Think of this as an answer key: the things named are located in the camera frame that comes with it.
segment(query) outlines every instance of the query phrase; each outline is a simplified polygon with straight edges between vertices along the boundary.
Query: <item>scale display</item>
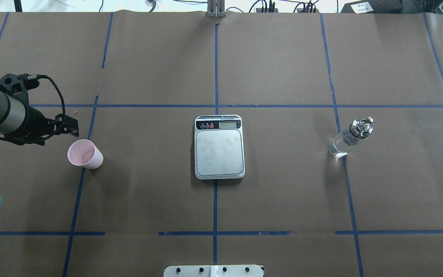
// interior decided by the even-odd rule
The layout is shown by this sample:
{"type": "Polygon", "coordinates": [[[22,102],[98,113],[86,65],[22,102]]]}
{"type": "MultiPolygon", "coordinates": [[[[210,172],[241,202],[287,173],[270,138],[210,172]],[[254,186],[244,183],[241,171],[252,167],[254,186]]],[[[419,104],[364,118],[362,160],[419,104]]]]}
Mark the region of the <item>scale display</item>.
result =
{"type": "Polygon", "coordinates": [[[198,116],[194,128],[196,178],[242,178],[246,169],[241,117],[198,116]]]}

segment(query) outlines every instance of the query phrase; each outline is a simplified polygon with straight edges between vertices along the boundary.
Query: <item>table surface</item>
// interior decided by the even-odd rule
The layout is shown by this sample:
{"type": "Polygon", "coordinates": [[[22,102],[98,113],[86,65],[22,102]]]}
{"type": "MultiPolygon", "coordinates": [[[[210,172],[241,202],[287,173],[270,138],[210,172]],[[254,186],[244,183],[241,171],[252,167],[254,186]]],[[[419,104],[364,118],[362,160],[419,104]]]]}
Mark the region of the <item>table surface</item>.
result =
{"type": "MultiPolygon", "coordinates": [[[[69,135],[0,142],[0,276],[443,275],[443,16],[0,13],[6,73],[52,77],[105,160],[70,165],[69,135]],[[194,176],[211,114],[244,121],[242,179],[194,176]]],[[[30,102],[60,112],[48,82],[30,102]]]]}

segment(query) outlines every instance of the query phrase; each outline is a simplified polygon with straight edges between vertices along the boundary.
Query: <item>pink cup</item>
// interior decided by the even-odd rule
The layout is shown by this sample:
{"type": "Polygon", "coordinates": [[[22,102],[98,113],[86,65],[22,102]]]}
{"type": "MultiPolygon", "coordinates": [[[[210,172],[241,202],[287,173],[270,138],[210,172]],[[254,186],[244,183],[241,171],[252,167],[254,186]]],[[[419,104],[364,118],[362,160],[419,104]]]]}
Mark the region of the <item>pink cup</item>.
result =
{"type": "Polygon", "coordinates": [[[72,165],[96,169],[103,163],[103,155],[89,140],[76,140],[68,149],[68,160],[72,165]]]}

